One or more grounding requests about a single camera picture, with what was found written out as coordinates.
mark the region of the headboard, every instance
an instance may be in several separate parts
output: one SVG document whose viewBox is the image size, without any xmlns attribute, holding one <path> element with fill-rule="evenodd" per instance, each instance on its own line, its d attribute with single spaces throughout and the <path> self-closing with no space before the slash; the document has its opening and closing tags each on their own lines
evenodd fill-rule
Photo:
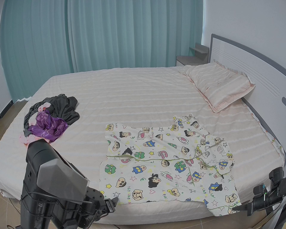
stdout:
<svg viewBox="0 0 286 229">
<path fill-rule="evenodd" d="M 252 79 L 256 86 L 243 101 L 286 149 L 286 69 L 245 45 L 212 34 L 208 63 L 214 59 Z"/>
</svg>

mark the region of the pink striped pillow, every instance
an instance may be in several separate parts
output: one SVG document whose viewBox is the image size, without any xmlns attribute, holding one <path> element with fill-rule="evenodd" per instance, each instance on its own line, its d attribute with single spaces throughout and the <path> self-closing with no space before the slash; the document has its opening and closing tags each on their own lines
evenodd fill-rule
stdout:
<svg viewBox="0 0 286 229">
<path fill-rule="evenodd" d="M 245 73 L 225 68 L 216 61 L 198 66 L 186 65 L 180 73 L 188 77 L 215 113 L 255 87 Z"/>
</svg>

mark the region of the mattress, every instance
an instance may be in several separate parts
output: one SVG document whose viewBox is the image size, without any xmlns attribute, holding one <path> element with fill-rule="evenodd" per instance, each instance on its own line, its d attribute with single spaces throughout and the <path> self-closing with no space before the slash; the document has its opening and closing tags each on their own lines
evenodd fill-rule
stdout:
<svg viewBox="0 0 286 229">
<path fill-rule="evenodd" d="M 26 146 L 20 143 L 24 116 L 30 106 L 61 93 L 75 96 L 80 119 L 51 145 L 99 187 L 100 163 L 106 159 L 105 126 L 162 127 L 173 116 L 193 114 L 211 134 L 225 138 L 235 157 L 232 173 L 241 202 L 269 172 L 284 165 L 271 141 L 248 109 L 237 100 L 214 113 L 186 76 L 170 68 L 115 68 L 50 78 L 28 101 L 0 141 L 0 189 L 20 199 L 25 174 Z M 161 201 L 118 205 L 103 224 L 146 224 L 211 216 L 202 202 Z"/>
</svg>

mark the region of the teal curtain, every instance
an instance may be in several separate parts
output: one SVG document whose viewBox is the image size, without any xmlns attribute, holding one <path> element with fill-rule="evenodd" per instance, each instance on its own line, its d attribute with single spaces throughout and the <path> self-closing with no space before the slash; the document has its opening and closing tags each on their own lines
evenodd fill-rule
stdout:
<svg viewBox="0 0 286 229">
<path fill-rule="evenodd" d="M 51 76 L 175 66 L 201 43 L 203 0 L 6 0 L 2 65 L 13 101 Z"/>
</svg>

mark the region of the nightstand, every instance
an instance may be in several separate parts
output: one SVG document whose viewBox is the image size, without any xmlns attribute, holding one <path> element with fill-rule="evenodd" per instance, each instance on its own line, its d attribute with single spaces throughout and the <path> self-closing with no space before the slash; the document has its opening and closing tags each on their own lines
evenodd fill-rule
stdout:
<svg viewBox="0 0 286 229">
<path fill-rule="evenodd" d="M 190 50 L 194 50 L 195 55 L 177 56 L 176 66 L 200 65 L 200 64 L 206 64 L 208 62 L 208 52 L 209 52 L 208 47 L 196 43 L 194 48 L 190 47 Z"/>
</svg>

